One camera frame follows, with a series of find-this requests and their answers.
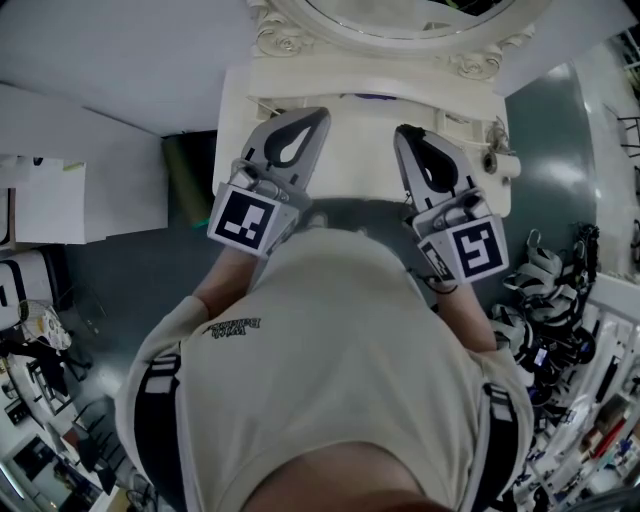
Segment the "paper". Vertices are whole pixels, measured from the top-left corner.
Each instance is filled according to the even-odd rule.
[[[19,188],[47,173],[58,173],[69,163],[56,158],[0,155],[0,188]],[[70,162],[82,165],[82,162]]]
[[[16,188],[16,242],[84,244],[86,165],[65,171],[62,160],[50,160]]]

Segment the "ornate mirror frame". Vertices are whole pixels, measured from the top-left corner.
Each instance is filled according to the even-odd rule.
[[[528,27],[551,0],[514,0],[475,27],[449,35],[442,35],[443,29],[433,29],[433,35],[423,39],[393,39],[359,32],[331,20],[307,0],[247,2],[258,20],[257,46],[267,55],[295,55],[322,41],[369,56],[431,58],[475,52],[503,42],[519,46],[521,36],[530,37],[532,31]]]

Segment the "black harness strap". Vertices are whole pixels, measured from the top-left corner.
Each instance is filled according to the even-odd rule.
[[[472,512],[482,512],[498,499],[518,457],[518,417],[509,395],[495,384],[485,384],[484,392],[490,401],[489,446]]]
[[[154,359],[142,378],[136,397],[134,435],[140,462],[158,493],[176,512],[186,512],[178,428],[177,354]]]

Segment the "gray floor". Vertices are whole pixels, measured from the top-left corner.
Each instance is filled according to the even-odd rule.
[[[536,81],[510,97],[507,107],[512,147],[523,167],[513,183],[512,213],[505,220],[510,258],[517,264],[530,229],[539,228],[543,245],[560,250],[571,246],[572,223],[595,222],[594,169],[587,117],[572,69]],[[364,226],[407,265],[426,270],[400,225],[402,206],[336,200],[318,201],[315,207],[328,213],[331,227]],[[92,334],[78,323],[77,341],[96,363],[81,386],[83,401],[99,398],[105,388],[117,388],[146,334],[190,293],[219,250],[203,228],[188,227],[173,201],[168,229],[67,247],[72,278],[79,284],[78,313],[99,331]],[[484,306],[512,297],[501,286],[501,277],[476,286]]]

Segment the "cable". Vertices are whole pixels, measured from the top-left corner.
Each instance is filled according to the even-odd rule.
[[[145,486],[144,491],[136,489],[136,477],[143,482],[143,485]],[[148,509],[149,503],[153,504],[153,508],[151,509],[153,512],[158,510],[157,492],[155,492],[154,487],[140,474],[136,473],[133,476],[133,489],[127,490],[126,496],[127,500],[135,510],[144,512]]]
[[[451,295],[453,292],[455,292],[458,289],[458,285],[454,285],[453,288],[451,288],[450,290],[446,290],[446,291],[438,290],[433,286],[431,286],[431,284],[429,283],[429,281],[433,279],[433,277],[419,274],[418,271],[414,268],[408,268],[407,272],[413,275],[416,279],[420,279],[420,281],[422,281],[425,284],[425,286],[429,288],[429,290],[431,290],[434,293],[437,293],[438,295]]]
[[[504,121],[496,117],[496,121],[487,132],[487,142],[491,151],[502,155],[515,155],[510,147],[509,134],[507,133]]]
[[[406,218],[403,218],[402,211],[404,210],[404,207],[407,205],[407,203],[411,199],[411,194],[409,192],[405,192],[405,195],[406,197],[404,199],[404,202],[400,205],[400,208],[398,208],[398,220],[400,220],[401,222],[405,222],[406,220]]]
[[[268,111],[269,111],[269,112],[271,112],[272,114],[275,114],[275,115],[277,115],[277,116],[279,116],[280,114],[282,114],[282,112],[278,112],[275,108],[271,108],[270,106],[265,105],[264,103],[262,103],[262,102],[258,101],[257,99],[255,99],[253,96],[246,96],[246,98],[247,98],[249,101],[252,101],[253,103],[255,103],[256,105],[258,105],[258,106],[260,106],[260,107],[264,108],[265,110],[268,110]]]
[[[465,146],[473,146],[477,148],[491,147],[490,142],[477,142],[475,140],[460,139],[459,137],[456,137],[455,135],[451,135],[449,133],[439,133],[438,135],[440,135],[441,137],[444,137],[445,139],[449,140],[449,142],[456,145],[464,144]]]

